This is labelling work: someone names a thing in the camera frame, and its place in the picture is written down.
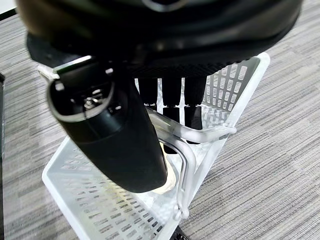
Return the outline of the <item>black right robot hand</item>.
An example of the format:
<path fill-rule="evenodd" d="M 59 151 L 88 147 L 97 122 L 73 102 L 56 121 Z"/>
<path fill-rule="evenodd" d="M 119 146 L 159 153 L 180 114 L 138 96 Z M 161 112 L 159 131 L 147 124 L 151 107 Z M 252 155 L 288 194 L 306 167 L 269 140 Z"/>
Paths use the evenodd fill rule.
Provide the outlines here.
<path fill-rule="evenodd" d="M 178 81 L 192 107 L 208 75 L 271 48 L 295 25 L 300 0 L 18 0 L 31 58 L 55 68 L 47 102 L 74 143 L 133 193 L 168 170 L 146 105 L 177 119 Z"/>

